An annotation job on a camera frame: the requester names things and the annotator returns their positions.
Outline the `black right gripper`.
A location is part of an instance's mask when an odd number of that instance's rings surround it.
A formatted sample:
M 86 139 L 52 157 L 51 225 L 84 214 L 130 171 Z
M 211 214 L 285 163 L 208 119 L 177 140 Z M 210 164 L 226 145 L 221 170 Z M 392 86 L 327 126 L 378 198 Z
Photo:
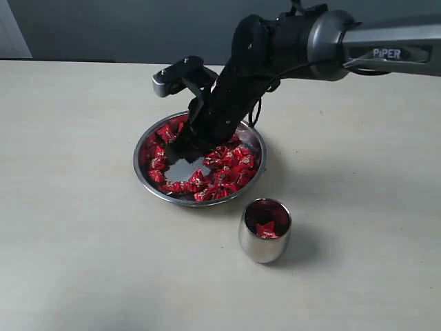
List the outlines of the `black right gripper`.
M 170 165 L 193 163 L 229 140 L 241 120 L 279 79 L 307 76 L 307 40 L 314 20 L 303 15 L 275 21 L 249 15 L 237 25 L 231 57 L 215 87 L 189 105 L 187 123 L 165 145 Z

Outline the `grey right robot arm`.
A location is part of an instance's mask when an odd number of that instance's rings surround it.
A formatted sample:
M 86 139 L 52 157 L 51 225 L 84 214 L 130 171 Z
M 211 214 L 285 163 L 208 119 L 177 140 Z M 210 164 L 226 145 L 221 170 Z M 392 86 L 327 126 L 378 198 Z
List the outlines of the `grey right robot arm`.
M 191 163 L 230 140 L 243 119 L 255 126 L 263 96 L 284 79 L 338 81 L 349 73 L 394 72 L 440 75 L 439 15 L 361 23 L 345 11 L 325 4 L 304 8 L 299 1 L 275 20 L 249 15 L 234 31 L 222 72 L 190 56 L 153 76 L 160 97 L 185 89 L 194 95 L 166 157 Z

